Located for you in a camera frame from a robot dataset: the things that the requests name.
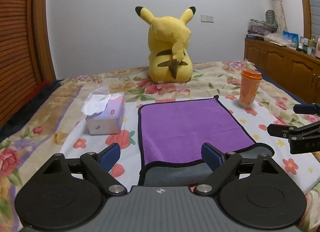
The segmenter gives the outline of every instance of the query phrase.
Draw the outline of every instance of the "wall socket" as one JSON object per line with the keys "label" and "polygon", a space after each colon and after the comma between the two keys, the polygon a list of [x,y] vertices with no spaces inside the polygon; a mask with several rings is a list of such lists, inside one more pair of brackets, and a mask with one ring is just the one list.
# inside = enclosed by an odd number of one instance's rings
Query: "wall socket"
{"label": "wall socket", "polygon": [[201,15],[201,22],[213,23],[213,16]]}

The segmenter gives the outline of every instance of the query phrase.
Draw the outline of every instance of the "purple towel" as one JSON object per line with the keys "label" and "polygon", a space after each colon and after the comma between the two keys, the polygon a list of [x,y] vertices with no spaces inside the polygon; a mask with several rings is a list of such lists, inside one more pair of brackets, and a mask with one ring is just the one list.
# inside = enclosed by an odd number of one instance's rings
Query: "purple towel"
{"label": "purple towel", "polygon": [[139,120],[143,165],[200,160],[205,142],[223,153],[254,144],[217,98],[145,105]]}

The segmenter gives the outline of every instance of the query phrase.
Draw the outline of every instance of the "white tissue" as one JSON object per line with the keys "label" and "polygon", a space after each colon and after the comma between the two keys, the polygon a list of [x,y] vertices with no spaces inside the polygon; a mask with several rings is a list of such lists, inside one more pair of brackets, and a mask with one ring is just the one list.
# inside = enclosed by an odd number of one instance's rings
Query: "white tissue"
{"label": "white tissue", "polygon": [[108,86],[103,86],[92,91],[85,100],[81,112],[85,115],[103,112],[111,96]]}

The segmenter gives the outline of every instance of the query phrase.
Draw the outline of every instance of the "yellow star print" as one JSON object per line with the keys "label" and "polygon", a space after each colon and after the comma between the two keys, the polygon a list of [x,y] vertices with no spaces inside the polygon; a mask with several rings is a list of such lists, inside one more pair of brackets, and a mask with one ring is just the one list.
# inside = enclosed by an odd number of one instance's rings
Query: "yellow star print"
{"label": "yellow star print", "polygon": [[252,137],[253,137],[255,140],[260,139],[260,136],[259,136],[259,135],[256,135],[256,134],[254,134]]}
{"label": "yellow star print", "polygon": [[279,145],[280,147],[283,147],[285,145],[285,143],[283,141],[278,140],[277,145]]}

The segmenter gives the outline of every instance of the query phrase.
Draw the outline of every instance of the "cabinet handle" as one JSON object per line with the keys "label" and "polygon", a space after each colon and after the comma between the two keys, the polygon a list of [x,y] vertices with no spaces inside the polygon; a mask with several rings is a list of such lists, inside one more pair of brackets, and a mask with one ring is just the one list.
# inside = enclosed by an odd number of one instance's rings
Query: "cabinet handle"
{"label": "cabinet handle", "polygon": [[318,76],[317,84],[316,84],[316,90],[318,89],[318,82],[319,82],[320,76]]}
{"label": "cabinet handle", "polygon": [[316,74],[313,74],[312,82],[311,82],[311,87],[313,86],[313,80],[314,80],[314,78],[315,78],[315,75],[316,75]]}

